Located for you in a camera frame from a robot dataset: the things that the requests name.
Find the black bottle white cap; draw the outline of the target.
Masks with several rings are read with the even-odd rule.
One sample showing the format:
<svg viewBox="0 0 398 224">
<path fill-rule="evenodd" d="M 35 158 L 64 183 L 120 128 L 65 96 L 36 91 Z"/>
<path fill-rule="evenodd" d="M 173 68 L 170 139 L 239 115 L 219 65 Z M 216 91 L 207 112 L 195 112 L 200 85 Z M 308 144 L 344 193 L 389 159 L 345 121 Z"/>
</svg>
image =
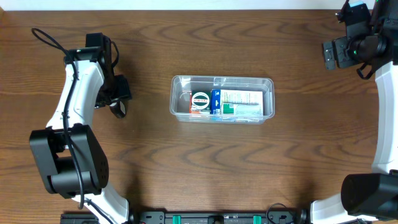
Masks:
<svg viewBox="0 0 398 224">
<path fill-rule="evenodd" d="M 126 116 L 126 107 L 122 101 L 111 103 L 109 106 L 111 112 L 119 119 Z"/>
</svg>

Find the red white medicine box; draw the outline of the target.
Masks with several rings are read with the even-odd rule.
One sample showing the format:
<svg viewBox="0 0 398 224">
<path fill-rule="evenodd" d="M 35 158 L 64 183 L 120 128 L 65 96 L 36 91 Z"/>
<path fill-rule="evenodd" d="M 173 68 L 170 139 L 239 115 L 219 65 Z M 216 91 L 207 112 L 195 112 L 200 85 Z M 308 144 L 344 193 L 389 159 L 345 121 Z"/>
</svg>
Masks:
<svg viewBox="0 0 398 224">
<path fill-rule="evenodd" d="M 178 99 L 178 112 L 190 113 L 190 98 L 192 91 L 194 90 L 186 90 L 180 93 Z"/>
</svg>

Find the green Zam-Buk box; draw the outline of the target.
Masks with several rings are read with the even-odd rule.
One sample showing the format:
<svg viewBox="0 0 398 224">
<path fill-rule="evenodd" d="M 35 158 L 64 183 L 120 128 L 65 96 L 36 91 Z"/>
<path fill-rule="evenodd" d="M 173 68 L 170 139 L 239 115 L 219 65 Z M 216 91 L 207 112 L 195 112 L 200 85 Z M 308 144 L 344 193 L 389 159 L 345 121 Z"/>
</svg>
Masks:
<svg viewBox="0 0 398 224">
<path fill-rule="evenodd" d="M 190 113 L 210 114 L 211 112 L 211 92 L 192 91 L 190 98 Z"/>
</svg>

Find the blue fever patch box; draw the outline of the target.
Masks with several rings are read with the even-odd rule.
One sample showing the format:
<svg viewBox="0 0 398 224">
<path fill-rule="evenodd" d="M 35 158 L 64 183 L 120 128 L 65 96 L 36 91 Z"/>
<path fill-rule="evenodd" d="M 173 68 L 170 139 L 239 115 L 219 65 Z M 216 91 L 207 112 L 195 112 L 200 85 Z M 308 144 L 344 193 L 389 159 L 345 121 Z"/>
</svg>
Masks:
<svg viewBox="0 0 398 224">
<path fill-rule="evenodd" d="M 263 94 L 261 91 L 243 91 L 243 90 L 220 90 L 214 89 L 211 92 L 211 112 L 218 120 L 224 121 L 250 121 L 257 120 L 262 116 L 235 116 L 221 114 L 223 103 L 261 105 L 264 115 Z"/>
</svg>

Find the white green medicine box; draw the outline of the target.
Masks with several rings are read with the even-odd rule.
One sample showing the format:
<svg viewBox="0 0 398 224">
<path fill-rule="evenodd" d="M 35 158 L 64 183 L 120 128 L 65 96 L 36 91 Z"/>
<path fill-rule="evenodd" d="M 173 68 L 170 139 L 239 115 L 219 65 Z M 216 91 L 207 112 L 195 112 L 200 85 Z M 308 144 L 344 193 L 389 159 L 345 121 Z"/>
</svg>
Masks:
<svg viewBox="0 0 398 224">
<path fill-rule="evenodd" d="M 223 103 L 221 106 L 221 114 L 235 116 L 262 116 L 263 110 L 261 105 Z"/>
</svg>

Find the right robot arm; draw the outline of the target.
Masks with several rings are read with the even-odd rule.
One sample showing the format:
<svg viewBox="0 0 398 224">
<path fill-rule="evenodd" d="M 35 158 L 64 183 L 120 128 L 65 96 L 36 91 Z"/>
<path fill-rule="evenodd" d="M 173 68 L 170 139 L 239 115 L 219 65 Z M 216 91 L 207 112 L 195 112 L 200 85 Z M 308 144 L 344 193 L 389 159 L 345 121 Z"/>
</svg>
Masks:
<svg viewBox="0 0 398 224">
<path fill-rule="evenodd" d="M 302 223 L 372 223 L 397 219 L 397 1 L 346 1 L 336 13 L 346 34 L 323 43 L 329 70 L 357 65 L 379 97 L 377 149 L 368 174 L 350 174 L 340 193 L 311 203 Z"/>
</svg>

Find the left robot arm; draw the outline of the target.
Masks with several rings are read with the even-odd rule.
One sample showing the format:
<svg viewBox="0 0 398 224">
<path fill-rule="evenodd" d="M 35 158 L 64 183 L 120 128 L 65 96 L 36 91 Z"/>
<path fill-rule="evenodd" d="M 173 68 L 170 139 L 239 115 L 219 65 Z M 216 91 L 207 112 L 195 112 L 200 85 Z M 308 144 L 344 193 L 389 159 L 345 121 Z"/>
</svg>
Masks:
<svg viewBox="0 0 398 224">
<path fill-rule="evenodd" d="M 47 192 L 89 210 L 63 214 L 61 223 L 133 223 L 128 200 L 109 183 L 108 160 L 91 128 L 95 109 L 108 106 L 121 119 L 131 99 L 127 79 L 114 73 L 115 42 L 102 33 L 87 34 L 80 49 L 66 50 L 48 34 L 42 42 L 64 53 L 66 79 L 45 129 L 31 132 L 30 149 Z"/>
</svg>

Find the clear plastic container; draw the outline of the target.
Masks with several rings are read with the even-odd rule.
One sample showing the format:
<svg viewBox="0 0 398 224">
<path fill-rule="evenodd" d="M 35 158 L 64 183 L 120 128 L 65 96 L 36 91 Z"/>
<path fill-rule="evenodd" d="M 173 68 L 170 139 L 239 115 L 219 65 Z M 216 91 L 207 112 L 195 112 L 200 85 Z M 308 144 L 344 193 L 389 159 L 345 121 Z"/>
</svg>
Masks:
<svg viewBox="0 0 398 224">
<path fill-rule="evenodd" d="M 178 112 L 178 99 L 180 93 L 186 90 L 210 91 L 243 90 L 261 91 L 263 94 L 264 115 L 257 120 L 250 121 L 224 121 L 218 120 L 213 114 L 190 114 Z M 215 76 L 189 76 L 177 75 L 172 79 L 170 91 L 170 112 L 179 121 L 197 123 L 249 123 L 262 124 L 265 120 L 275 115 L 274 83 L 270 78 L 253 77 L 215 77 Z"/>
</svg>

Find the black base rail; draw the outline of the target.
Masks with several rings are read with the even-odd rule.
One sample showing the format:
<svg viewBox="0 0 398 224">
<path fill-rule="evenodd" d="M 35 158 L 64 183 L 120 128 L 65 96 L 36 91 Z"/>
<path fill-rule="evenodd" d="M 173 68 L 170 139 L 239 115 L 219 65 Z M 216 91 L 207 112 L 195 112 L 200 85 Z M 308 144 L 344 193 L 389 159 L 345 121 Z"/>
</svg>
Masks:
<svg viewBox="0 0 398 224">
<path fill-rule="evenodd" d="M 297 215 L 282 210 L 268 213 L 175 213 L 142 212 L 127 221 L 133 224 L 310 224 L 304 211 Z"/>
</svg>

